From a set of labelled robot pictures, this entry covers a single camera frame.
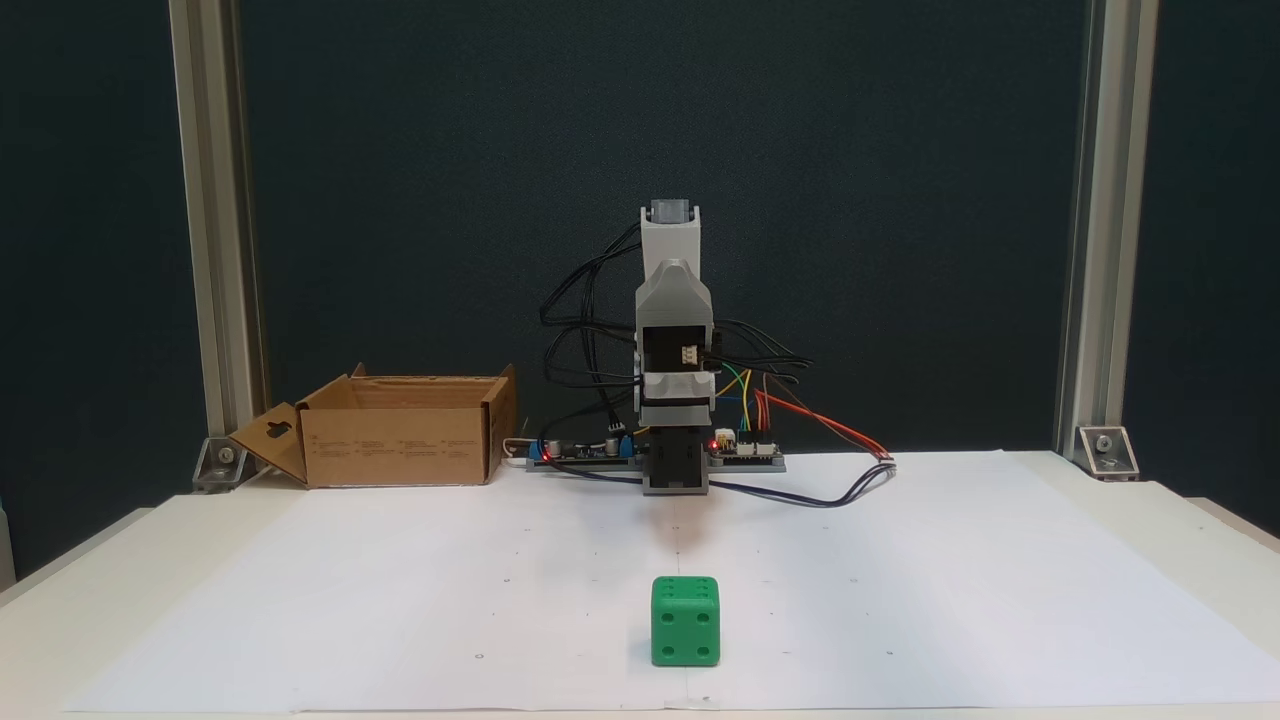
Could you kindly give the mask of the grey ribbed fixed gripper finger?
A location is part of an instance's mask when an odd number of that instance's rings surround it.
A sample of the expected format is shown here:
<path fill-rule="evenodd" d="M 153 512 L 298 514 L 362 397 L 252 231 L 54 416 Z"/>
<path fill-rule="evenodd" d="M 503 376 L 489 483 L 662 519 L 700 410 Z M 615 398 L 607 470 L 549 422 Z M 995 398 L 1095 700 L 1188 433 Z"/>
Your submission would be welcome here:
<path fill-rule="evenodd" d="M 659 327 L 714 325 L 710 291 L 684 259 L 658 264 L 635 293 L 637 331 Z"/>

